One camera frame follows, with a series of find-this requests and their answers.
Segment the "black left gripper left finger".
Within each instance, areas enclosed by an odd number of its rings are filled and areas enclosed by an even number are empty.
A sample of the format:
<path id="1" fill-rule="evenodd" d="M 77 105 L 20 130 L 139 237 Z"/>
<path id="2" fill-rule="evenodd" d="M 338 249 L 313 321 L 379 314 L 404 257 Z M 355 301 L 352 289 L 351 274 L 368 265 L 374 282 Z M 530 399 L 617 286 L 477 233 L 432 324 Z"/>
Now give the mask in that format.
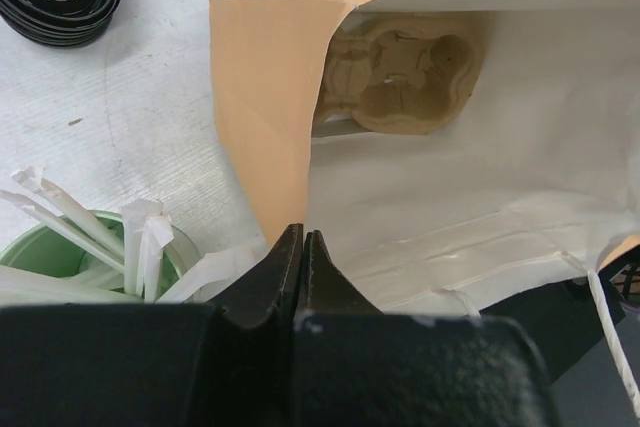
<path id="1" fill-rule="evenodd" d="M 285 426 L 304 232 L 214 299 L 1 312 L 5 426 Z"/>

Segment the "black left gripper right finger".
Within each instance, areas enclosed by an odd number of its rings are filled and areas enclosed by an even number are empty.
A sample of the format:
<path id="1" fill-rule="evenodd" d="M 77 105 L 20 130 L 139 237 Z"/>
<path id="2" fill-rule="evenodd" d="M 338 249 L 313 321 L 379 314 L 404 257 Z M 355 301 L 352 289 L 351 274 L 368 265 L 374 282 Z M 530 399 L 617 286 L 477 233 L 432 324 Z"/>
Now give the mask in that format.
<path id="1" fill-rule="evenodd" d="M 298 426 L 556 426 L 544 363 L 515 322 L 384 314 L 310 232 L 294 319 Z"/>

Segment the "brown paper bag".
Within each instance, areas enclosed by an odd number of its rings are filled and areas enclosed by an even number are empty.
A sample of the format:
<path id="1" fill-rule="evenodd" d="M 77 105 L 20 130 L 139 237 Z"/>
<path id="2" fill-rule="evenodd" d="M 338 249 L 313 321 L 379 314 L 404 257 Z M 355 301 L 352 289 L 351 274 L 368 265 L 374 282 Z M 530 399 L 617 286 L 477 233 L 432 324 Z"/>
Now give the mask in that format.
<path id="1" fill-rule="evenodd" d="M 469 20 L 484 61 L 448 125 L 316 124 L 329 42 L 389 14 Z M 209 0 L 215 123 L 269 243 L 322 231 L 376 306 L 469 313 L 493 276 L 639 244 L 639 0 Z"/>

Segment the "brown pulp cup carrier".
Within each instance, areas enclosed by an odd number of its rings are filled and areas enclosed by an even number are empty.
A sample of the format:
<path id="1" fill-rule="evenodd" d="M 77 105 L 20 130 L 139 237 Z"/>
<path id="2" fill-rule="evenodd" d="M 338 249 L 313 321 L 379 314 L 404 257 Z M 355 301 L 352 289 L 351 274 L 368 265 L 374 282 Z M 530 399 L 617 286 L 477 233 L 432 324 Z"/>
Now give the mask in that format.
<path id="1" fill-rule="evenodd" d="M 483 61 L 475 27 L 461 17 L 389 14 L 339 28 L 313 121 L 348 115 L 372 132 L 429 134 L 461 113 Z"/>

